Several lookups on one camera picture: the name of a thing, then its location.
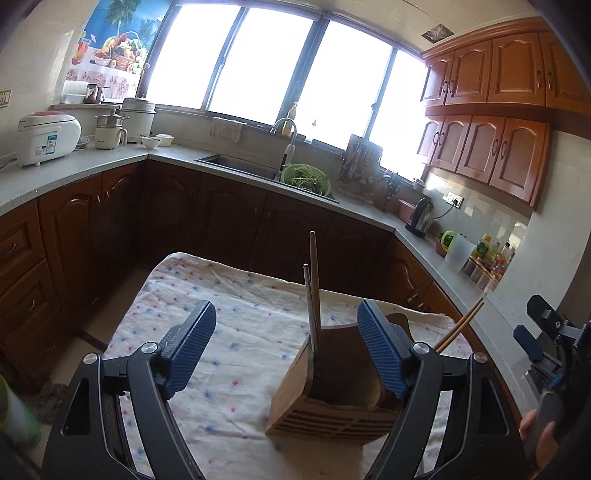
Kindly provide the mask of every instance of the tablecloth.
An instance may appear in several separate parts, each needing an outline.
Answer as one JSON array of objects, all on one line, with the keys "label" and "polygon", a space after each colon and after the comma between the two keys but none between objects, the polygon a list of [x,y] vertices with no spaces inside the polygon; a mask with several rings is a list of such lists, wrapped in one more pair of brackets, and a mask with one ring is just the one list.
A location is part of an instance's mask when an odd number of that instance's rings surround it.
[{"label": "tablecloth", "polygon": [[[384,439],[362,447],[264,433],[271,397],[309,333],[302,285],[188,254],[170,255],[148,276],[105,358],[129,355],[144,342],[160,340],[200,300],[215,305],[216,330],[189,384],[170,400],[170,406],[207,479],[362,479]],[[361,301],[321,291],[322,324],[355,322]],[[431,345],[453,326],[441,314],[377,303],[385,314],[405,313],[413,338]],[[462,358],[470,353],[461,335],[445,351]],[[424,456],[425,471],[437,458],[449,401],[450,395],[442,393]],[[136,467],[151,475],[129,394],[122,397],[121,406]]]}]

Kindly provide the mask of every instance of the electric kettle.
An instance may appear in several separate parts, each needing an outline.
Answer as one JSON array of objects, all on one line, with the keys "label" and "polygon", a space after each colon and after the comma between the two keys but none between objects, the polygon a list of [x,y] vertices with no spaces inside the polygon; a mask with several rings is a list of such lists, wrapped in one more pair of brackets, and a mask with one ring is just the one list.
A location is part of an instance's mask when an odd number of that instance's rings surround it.
[{"label": "electric kettle", "polygon": [[427,233],[433,221],[434,208],[431,200],[423,197],[418,201],[404,228],[419,238],[425,238],[425,233]]}]

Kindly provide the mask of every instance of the rice cooker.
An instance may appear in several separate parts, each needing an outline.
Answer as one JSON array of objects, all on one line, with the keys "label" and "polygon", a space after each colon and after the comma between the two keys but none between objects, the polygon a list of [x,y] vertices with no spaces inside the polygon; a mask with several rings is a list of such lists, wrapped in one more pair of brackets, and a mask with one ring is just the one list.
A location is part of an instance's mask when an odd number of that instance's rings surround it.
[{"label": "rice cooker", "polygon": [[81,131],[75,117],[58,110],[25,115],[17,128],[19,166],[38,166],[42,161],[73,152]]},{"label": "rice cooker", "polygon": [[127,142],[140,143],[142,135],[150,135],[152,121],[156,115],[156,104],[145,98],[128,97],[123,100],[119,114],[125,116],[123,126],[128,133]]}]

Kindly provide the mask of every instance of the palm tree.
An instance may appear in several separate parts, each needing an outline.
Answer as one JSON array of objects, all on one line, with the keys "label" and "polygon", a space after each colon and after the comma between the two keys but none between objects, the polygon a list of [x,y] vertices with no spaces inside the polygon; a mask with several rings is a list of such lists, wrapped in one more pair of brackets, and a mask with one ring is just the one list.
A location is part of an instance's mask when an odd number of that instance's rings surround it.
[{"label": "palm tree", "polygon": [[107,10],[106,20],[111,25],[117,25],[117,36],[122,24],[131,22],[135,9],[141,0],[111,0]]}]

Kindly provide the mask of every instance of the small bowl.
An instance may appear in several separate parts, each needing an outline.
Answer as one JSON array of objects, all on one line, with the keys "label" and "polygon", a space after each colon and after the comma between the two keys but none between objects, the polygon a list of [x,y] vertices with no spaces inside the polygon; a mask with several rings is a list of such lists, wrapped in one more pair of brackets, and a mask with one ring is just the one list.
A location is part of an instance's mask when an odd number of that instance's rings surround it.
[{"label": "small bowl", "polygon": [[153,138],[153,137],[144,137],[144,138],[142,138],[142,144],[148,150],[155,149],[157,146],[160,145],[160,142],[161,142],[161,140],[159,138]]},{"label": "small bowl", "polygon": [[160,139],[160,146],[161,147],[169,147],[174,140],[174,137],[172,135],[168,135],[168,134],[158,134],[158,135],[156,135],[156,138]]}]

